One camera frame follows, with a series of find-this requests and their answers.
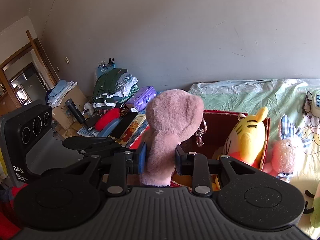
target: bed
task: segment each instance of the bed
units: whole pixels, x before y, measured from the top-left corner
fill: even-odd
[[[316,192],[320,181],[320,118],[302,113],[307,91],[313,95],[320,93],[320,79],[285,79],[285,80],[228,80],[214,83],[193,84],[189,93],[200,96],[204,108],[246,112],[255,114],[266,106],[271,118],[267,161],[270,160],[272,141],[278,136],[278,121],[286,114],[296,127],[300,126],[304,136],[309,137],[311,147],[306,148],[303,169],[295,174],[290,183],[296,186],[311,207],[313,199],[304,194],[309,190]],[[298,227],[312,239],[320,237],[320,228],[313,228],[310,215],[302,215]]]

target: white electronic device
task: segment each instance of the white electronic device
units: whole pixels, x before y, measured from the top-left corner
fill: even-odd
[[[312,98],[311,113],[316,117],[320,117],[320,95],[319,94],[315,94]]]

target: door frame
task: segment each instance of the door frame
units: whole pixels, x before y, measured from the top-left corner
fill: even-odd
[[[11,63],[16,62],[18,59],[20,59],[22,56],[30,52],[31,50],[34,50],[39,62],[44,67],[44,70],[46,74],[48,75],[51,82],[56,85],[59,82],[59,77],[55,71],[55,69],[52,67],[47,55],[45,54],[42,45],[38,38],[32,39],[32,36],[30,32],[27,30],[26,34],[29,38],[29,43],[24,45],[21,49],[17,50],[15,53],[13,53],[10,57],[8,57],[4,62],[0,64],[0,82],[4,85],[6,91],[8,92],[10,98],[12,99],[13,103],[15,104],[16,108],[19,108],[22,106],[20,100],[18,99],[15,91],[13,90],[13,87],[10,83],[10,81],[5,76],[3,68]]]

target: silver rivet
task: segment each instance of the silver rivet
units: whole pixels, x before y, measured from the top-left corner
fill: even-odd
[[[111,194],[119,194],[123,191],[123,188],[121,188],[120,186],[111,186],[111,187],[108,187],[107,190]]]
[[[199,194],[207,194],[210,192],[210,188],[207,186],[198,186],[195,188],[195,192]]]

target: ridged gray surface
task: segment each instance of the ridged gray surface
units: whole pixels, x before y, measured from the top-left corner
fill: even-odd
[[[186,188],[136,187],[127,196],[109,199],[96,217],[77,228],[59,232],[25,228],[13,239],[307,240],[309,238],[296,227],[280,232],[256,232],[241,228],[221,215],[212,200],[195,197]]]

